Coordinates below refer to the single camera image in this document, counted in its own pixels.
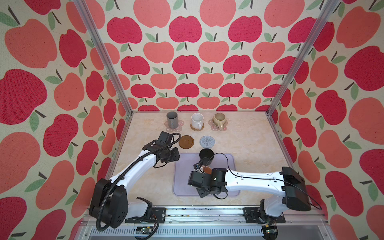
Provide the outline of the orange mug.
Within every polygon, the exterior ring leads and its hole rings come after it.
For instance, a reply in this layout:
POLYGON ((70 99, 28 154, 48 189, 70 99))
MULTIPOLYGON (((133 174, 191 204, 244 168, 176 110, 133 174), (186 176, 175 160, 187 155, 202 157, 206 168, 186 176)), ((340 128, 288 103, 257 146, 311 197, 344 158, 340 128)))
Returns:
POLYGON ((207 173, 207 174, 211 174, 212 173, 212 169, 207 167, 207 166, 201 167, 201 169, 202 169, 203 173, 207 173))

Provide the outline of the brown round coaster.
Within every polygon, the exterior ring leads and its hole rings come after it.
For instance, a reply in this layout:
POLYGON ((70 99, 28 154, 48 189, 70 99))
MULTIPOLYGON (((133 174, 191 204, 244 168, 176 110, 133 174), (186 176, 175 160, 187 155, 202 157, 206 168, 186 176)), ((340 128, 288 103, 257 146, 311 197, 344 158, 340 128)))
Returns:
POLYGON ((194 138, 189 135, 184 135, 180 138, 179 146, 182 149, 190 149, 194 146, 194 138))

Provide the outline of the black mug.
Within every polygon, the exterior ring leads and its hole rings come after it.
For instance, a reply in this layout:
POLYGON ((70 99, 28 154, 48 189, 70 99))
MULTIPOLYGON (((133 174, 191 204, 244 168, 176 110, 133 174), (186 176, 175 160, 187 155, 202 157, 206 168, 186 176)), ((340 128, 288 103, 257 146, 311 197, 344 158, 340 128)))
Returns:
POLYGON ((215 153, 211 149, 202 149, 199 153, 200 166, 209 166, 213 159, 214 159, 215 153))

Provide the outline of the pink flower coaster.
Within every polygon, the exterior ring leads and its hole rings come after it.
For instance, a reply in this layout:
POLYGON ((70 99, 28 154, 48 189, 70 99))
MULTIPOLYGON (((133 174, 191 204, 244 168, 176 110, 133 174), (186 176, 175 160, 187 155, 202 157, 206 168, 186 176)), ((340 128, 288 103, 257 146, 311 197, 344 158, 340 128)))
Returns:
POLYGON ((217 132, 217 131, 221 131, 221 132, 225 132, 227 130, 227 126, 228 126, 228 121, 226 121, 224 123, 224 126, 222 129, 220 129, 219 127, 217 127, 214 123, 213 123, 213 120, 209 120, 209 125, 211 126, 211 130, 214 131, 214 132, 217 132))
POLYGON ((177 127, 173 129, 173 128, 170 128, 170 125, 172 127, 175 127, 176 126, 175 122, 174 121, 165 121, 164 126, 166 127, 166 131, 168 133, 174 133, 174 132, 181 132, 184 124, 185 124, 184 121, 178 120, 177 127))

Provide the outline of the grey mug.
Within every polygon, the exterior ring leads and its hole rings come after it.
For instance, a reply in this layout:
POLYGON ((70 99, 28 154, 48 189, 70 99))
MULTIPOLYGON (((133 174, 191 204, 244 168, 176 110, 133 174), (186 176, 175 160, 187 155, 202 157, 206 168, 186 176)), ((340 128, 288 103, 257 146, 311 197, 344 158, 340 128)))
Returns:
POLYGON ((172 130, 179 127, 178 113, 177 112, 168 112, 167 113, 168 127, 172 130))

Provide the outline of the woven rattan round coaster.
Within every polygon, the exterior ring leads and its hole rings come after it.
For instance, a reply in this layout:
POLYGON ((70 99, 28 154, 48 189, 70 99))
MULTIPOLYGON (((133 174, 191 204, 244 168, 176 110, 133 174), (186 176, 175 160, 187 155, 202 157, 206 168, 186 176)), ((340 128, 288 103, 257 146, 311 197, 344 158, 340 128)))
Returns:
POLYGON ((193 131, 201 131, 204 128, 204 123, 203 122, 196 122, 196 123, 192 122, 190 124, 190 126, 191 126, 191 129, 193 131))

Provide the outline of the grey round knitted coaster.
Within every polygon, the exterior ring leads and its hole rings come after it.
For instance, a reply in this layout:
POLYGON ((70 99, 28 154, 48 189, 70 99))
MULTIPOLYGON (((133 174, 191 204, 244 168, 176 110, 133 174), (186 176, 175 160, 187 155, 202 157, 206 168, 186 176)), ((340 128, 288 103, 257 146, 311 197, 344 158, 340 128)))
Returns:
POLYGON ((211 149, 215 145, 216 141, 211 136, 203 136, 200 139, 200 145, 204 149, 211 149))

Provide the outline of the white mug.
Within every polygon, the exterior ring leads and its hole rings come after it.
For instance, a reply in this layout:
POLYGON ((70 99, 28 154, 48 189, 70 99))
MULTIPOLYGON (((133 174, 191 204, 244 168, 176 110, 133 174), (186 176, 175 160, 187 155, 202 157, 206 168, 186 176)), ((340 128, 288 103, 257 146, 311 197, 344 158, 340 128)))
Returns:
POLYGON ((204 116, 200 113, 194 113, 192 116, 191 116, 191 120, 192 122, 204 122, 204 116))

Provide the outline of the beige mug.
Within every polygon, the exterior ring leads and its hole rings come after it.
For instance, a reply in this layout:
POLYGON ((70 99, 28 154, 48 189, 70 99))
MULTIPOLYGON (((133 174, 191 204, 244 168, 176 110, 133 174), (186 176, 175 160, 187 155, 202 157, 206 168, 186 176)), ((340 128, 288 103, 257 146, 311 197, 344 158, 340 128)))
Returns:
POLYGON ((213 117, 213 125, 220 131, 226 129, 227 118, 223 113, 217 113, 213 117))

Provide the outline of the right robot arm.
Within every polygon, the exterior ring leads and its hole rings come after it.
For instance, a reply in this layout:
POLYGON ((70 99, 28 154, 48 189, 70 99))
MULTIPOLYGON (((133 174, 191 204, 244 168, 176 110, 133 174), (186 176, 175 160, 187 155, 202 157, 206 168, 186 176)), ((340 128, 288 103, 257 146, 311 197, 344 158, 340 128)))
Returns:
POLYGON ((197 189, 199 196, 217 196, 234 191, 271 194, 261 201, 262 214, 277 218, 286 210, 308 212, 312 209, 303 177, 290 167, 274 173, 245 173, 215 168, 212 172, 192 171, 188 185, 197 189))

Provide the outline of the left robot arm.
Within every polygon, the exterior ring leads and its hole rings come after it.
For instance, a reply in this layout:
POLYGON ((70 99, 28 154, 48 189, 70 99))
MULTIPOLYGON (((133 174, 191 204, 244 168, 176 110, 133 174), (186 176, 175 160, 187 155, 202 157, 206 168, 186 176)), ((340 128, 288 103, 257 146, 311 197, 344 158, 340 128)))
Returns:
POLYGON ((128 195, 135 183, 157 162, 175 162, 180 159, 178 148, 164 148, 156 151, 141 151, 140 155, 118 175, 100 179, 94 189, 89 215, 96 219, 99 232, 119 227, 126 219, 152 222, 153 203, 138 197, 128 203, 128 195))

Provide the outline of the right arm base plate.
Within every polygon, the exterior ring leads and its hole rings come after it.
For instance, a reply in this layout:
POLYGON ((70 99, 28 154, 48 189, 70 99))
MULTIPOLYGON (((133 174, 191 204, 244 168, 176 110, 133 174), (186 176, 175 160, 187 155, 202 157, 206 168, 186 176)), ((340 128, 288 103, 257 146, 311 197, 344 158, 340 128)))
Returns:
POLYGON ((255 223, 259 225, 266 224, 284 224, 286 219, 284 216, 272 217, 265 213, 261 208, 243 208, 243 214, 247 224, 255 223))

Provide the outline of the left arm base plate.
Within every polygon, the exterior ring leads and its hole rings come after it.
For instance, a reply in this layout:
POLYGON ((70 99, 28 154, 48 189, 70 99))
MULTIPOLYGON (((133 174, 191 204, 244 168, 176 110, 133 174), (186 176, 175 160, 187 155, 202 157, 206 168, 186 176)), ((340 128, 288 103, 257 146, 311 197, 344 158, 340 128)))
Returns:
POLYGON ((155 221, 160 224, 165 223, 166 217, 166 208, 152 208, 151 212, 145 213, 143 217, 135 217, 130 219, 125 219, 126 224, 147 224, 154 223, 155 221))

